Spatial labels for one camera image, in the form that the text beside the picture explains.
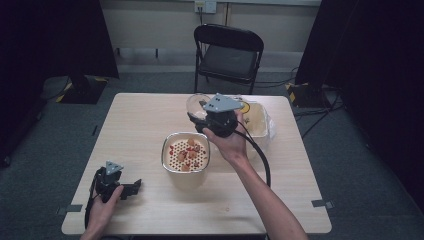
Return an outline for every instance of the table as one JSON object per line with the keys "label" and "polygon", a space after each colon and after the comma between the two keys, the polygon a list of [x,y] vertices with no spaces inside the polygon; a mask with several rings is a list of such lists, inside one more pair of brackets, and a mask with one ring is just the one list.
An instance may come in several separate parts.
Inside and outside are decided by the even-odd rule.
{"label": "table", "polygon": [[[265,228],[237,174],[212,151],[202,186],[175,188],[161,165],[165,138],[174,132],[195,132],[185,103],[190,94],[120,93],[115,96],[72,204],[85,209],[93,175],[106,160],[124,166],[121,183],[139,178],[138,195],[121,200],[106,234],[263,234]],[[299,219],[307,233],[327,233],[331,223],[325,207],[311,201],[321,194],[288,100],[282,96],[244,96],[261,103],[276,124],[276,135],[265,154],[272,189]],[[251,160],[265,179],[259,157]],[[84,213],[67,213],[62,231],[84,232]]]}

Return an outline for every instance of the takeout container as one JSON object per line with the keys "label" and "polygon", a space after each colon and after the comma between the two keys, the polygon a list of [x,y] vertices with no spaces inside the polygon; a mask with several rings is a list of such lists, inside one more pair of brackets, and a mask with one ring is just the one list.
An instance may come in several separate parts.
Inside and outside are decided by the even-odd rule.
{"label": "takeout container", "polygon": [[162,166],[179,189],[192,190],[202,185],[209,160],[209,141],[203,134],[173,133],[163,143]]}
{"label": "takeout container", "polygon": [[[267,114],[264,106],[258,102],[245,101],[244,109],[242,109],[243,119],[247,131],[252,136],[253,140],[258,144],[262,151],[265,151],[271,140],[270,137],[270,117]],[[247,156],[249,159],[254,159],[257,156],[256,150],[250,143],[246,143]]]}

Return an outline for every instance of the metal bracket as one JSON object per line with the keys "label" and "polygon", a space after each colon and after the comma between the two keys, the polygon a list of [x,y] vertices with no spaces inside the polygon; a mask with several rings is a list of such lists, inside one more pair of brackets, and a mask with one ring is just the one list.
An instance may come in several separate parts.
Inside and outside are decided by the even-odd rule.
{"label": "metal bracket", "polygon": [[243,103],[219,93],[217,93],[207,104],[203,105],[203,109],[214,113],[227,112],[243,107]]}
{"label": "metal bracket", "polygon": [[106,175],[114,174],[122,169],[124,169],[123,166],[113,163],[111,161],[106,161]]}
{"label": "metal bracket", "polygon": [[314,207],[325,207],[326,209],[332,209],[335,207],[332,201],[325,202],[324,200],[313,200],[312,206]]}
{"label": "metal bracket", "polygon": [[68,212],[81,212],[81,209],[82,209],[82,204],[68,205],[67,207],[58,207],[56,214],[64,216]]}

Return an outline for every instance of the black cable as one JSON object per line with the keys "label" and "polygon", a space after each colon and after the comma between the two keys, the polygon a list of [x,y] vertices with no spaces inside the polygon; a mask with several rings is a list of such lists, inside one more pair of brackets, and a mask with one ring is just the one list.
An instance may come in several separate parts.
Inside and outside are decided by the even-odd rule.
{"label": "black cable", "polygon": [[311,127],[309,127],[309,129],[308,130],[306,130],[306,132],[305,133],[303,133],[302,134],[302,139],[303,138],[305,138],[305,136],[312,130],[312,128],[314,128],[322,119],[324,119],[328,114],[330,114],[330,112],[332,112],[332,111],[335,111],[335,110],[338,110],[338,109],[340,109],[340,108],[342,108],[343,107],[343,105],[342,106],[339,106],[339,107],[337,107],[336,109],[334,108],[334,106],[336,105],[336,103],[337,103],[337,100],[339,99],[339,96],[340,96],[340,92],[337,92],[337,96],[336,96],[336,99],[334,100],[334,102],[333,102],[333,104],[331,105],[331,107],[330,107],[330,109],[325,109],[326,111],[325,111],[325,114],[323,115],[323,116],[321,116],[314,124],[312,124],[312,126]]}
{"label": "black cable", "polygon": [[200,25],[203,25],[203,8],[197,7],[197,11],[199,12],[199,16],[200,16]]}
{"label": "black cable", "polygon": [[254,86],[255,88],[275,88],[275,87],[279,87],[279,86],[282,86],[282,85],[284,85],[286,82],[282,82],[282,83],[279,83],[279,84],[276,84],[276,85],[269,85],[269,86]]}
{"label": "black cable", "polygon": [[295,68],[293,68],[293,69],[291,70],[291,72],[290,72],[290,77],[291,77],[291,78],[293,78],[293,72],[294,72],[294,70],[296,70],[296,69],[299,69],[299,67],[295,67]]}
{"label": "black cable", "polygon": [[262,151],[262,149],[253,140],[252,136],[250,136],[250,133],[249,133],[249,131],[247,131],[247,129],[244,126],[244,124],[242,124],[242,123],[239,122],[241,124],[241,126],[245,129],[245,131],[249,135],[249,137],[247,137],[246,134],[243,134],[243,133],[241,133],[241,132],[239,132],[239,131],[237,131],[235,129],[231,129],[231,128],[229,128],[229,127],[221,124],[218,121],[215,121],[215,120],[212,120],[212,121],[213,121],[213,123],[217,124],[218,126],[224,128],[226,130],[232,131],[233,133],[235,133],[235,134],[243,137],[244,139],[246,139],[252,145],[252,147],[256,150],[256,152],[259,154],[259,156],[262,159],[262,162],[263,162],[264,168],[265,168],[265,174],[266,174],[266,185],[268,185],[268,187],[271,188],[271,170],[270,170],[270,167],[269,167],[268,159],[266,158],[266,156],[265,156],[264,152]]}
{"label": "black cable", "polygon": [[84,226],[85,226],[85,229],[87,229],[88,222],[90,221],[90,212],[91,212],[91,208],[93,207],[93,204],[94,204],[94,199],[97,196],[99,196],[99,194],[97,193],[97,195],[95,197],[92,197],[93,196],[93,192],[94,192],[94,188],[96,186],[97,174],[99,174],[99,173],[100,173],[100,169],[96,171],[96,173],[94,174],[94,177],[93,177],[93,181],[91,182],[90,196],[88,197],[87,206],[85,208],[85,216],[84,216]]}
{"label": "black cable", "polygon": [[291,80],[293,80],[294,78],[293,77],[291,77],[291,78],[287,78],[287,79],[285,79],[285,80],[282,80],[282,81],[276,81],[276,82],[260,82],[260,81],[257,81],[257,82],[255,82],[255,83],[277,83],[278,84],[278,86],[280,86],[280,85],[282,85],[282,84],[284,84],[284,83],[287,83],[287,82],[289,82],[289,81],[291,81]]}
{"label": "black cable", "polygon": [[[344,107],[344,104],[330,110],[330,112],[334,112],[336,110],[339,110],[341,108]],[[329,110],[327,109],[321,109],[321,110],[316,110],[316,111],[306,111],[306,112],[300,112],[300,113],[295,113],[294,117],[299,117],[299,119],[296,119],[296,121],[299,121],[303,116],[311,116],[311,115],[319,115],[319,114],[323,114],[328,112]]]}
{"label": "black cable", "polygon": [[227,2],[227,7],[225,8],[227,9],[225,12],[225,25],[228,25],[228,9],[230,9],[229,7],[230,7],[230,3]]}

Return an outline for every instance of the chair seat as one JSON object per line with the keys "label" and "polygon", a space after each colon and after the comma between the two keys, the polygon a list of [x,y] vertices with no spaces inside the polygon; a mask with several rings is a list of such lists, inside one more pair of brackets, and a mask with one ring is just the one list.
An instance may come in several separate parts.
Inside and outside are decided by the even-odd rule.
{"label": "chair seat", "polygon": [[256,58],[256,52],[211,45],[200,63],[199,73],[218,73],[248,82],[254,78]]}

